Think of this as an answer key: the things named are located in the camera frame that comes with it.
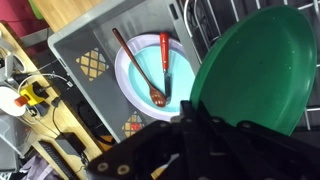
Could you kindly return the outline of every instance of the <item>black object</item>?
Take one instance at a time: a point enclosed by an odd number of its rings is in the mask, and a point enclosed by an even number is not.
[[[237,127],[200,103],[181,102],[183,116],[155,121],[89,163],[89,179],[300,180],[320,178],[320,149],[250,121]]]
[[[114,138],[112,138],[111,141],[107,141],[101,137],[101,135],[110,135],[110,132],[105,128],[105,126],[102,127],[102,132],[98,132],[98,129],[96,127],[99,124],[101,124],[101,120],[99,119],[98,115],[95,113],[95,111],[92,109],[88,102],[80,101],[76,105],[76,110],[79,117],[84,121],[84,123],[90,129],[93,136],[98,141],[108,146],[113,146],[116,144],[116,140]]]
[[[51,101],[51,105],[55,108],[57,108],[59,106],[59,103],[61,101],[60,97],[55,97],[52,101]]]
[[[70,180],[78,180],[77,175],[72,171],[67,162],[62,158],[56,148],[49,142],[39,141],[39,144],[48,153],[48,155],[53,159],[53,161],[58,165],[58,167],[63,171],[63,173]]]
[[[37,96],[42,97],[44,99],[49,97],[49,94],[45,91],[45,88],[41,87],[41,85],[37,81],[32,83],[32,85],[32,90]]]
[[[62,133],[55,140],[64,150],[64,152],[70,155],[81,157],[81,154],[86,149],[86,147],[74,133]]]

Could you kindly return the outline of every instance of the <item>screw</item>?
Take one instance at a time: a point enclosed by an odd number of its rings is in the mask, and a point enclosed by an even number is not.
[[[201,176],[201,177],[198,178],[198,180],[210,180],[210,179],[205,177],[205,176]]]
[[[130,167],[126,164],[120,165],[117,170],[119,175],[128,174],[129,171],[130,171]]]
[[[167,123],[161,123],[160,124],[160,127],[166,127],[167,126]]]
[[[251,127],[251,124],[249,124],[249,123],[243,123],[242,126],[245,127],[245,128],[250,128],[250,127]]]
[[[220,119],[217,119],[217,118],[213,118],[212,121],[215,122],[215,123],[221,122],[221,120],[220,120]]]
[[[105,162],[100,163],[98,165],[98,171],[100,171],[100,172],[106,171],[108,168],[109,168],[109,165],[108,165],[108,163],[105,163]]]

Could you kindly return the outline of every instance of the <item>white cable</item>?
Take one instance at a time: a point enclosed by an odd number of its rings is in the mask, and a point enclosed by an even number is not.
[[[29,77],[27,77],[26,79],[24,79],[21,83],[20,83],[20,85],[19,85],[19,87],[18,87],[18,93],[20,94],[20,90],[21,90],[21,87],[23,86],[23,84],[27,81],[27,80],[29,80],[29,79],[31,79],[31,78],[33,78],[34,76],[53,76],[53,77],[57,77],[57,78],[60,78],[60,79],[62,79],[62,80],[64,80],[64,81],[68,81],[66,78],[64,78],[64,77],[62,77],[62,76],[59,76],[59,75],[56,75],[56,74],[32,74],[31,76],[29,76]]]

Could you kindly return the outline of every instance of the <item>red spoon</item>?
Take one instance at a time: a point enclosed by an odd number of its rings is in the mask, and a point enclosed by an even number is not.
[[[127,46],[127,43],[123,40],[119,31],[116,28],[112,29],[112,31],[113,31],[113,34],[118,39],[118,41],[121,44],[124,51],[128,54],[129,58],[131,59],[132,63],[134,64],[134,66],[138,69],[138,71],[142,75],[143,79],[147,82],[149,89],[150,89],[150,97],[151,97],[152,102],[155,105],[157,105],[158,107],[164,107],[166,105],[165,96],[162,94],[161,91],[159,91],[157,88],[155,88],[151,84],[151,82],[149,81],[149,79],[147,78],[147,76],[144,74],[141,67],[139,66],[137,60],[134,58],[132,52],[130,51],[129,47]]]

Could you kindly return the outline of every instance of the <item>white plate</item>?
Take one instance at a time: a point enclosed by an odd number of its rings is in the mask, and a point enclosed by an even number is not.
[[[145,47],[159,46],[160,45],[159,39],[160,39],[159,35],[140,35],[130,39],[127,42],[127,45],[129,46],[132,53],[136,54]],[[169,47],[170,47],[170,50],[173,50],[185,57],[183,47],[178,41],[170,38]],[[125,53],[123,48],[121,48],[118,51],[118,54],[115,60],[115,74],[116,74],[116,78],[120,86],[120,89],[122,90],[126,98],[141,112],[156,119],[170,121],[171,117],[179,115],[179,109],[177,109],[177,111],[175,112],[166,112],[161,110],[161,108],[156,108],[141,100],[141,98],[137,95],[136,91],[133,89],[130,79],[128,77],[130,64],[131,64],[131,60],[129,59],[128,55]],[[189,100],[189,95],[186,96],[186,99],[182,99],[182,100]]]

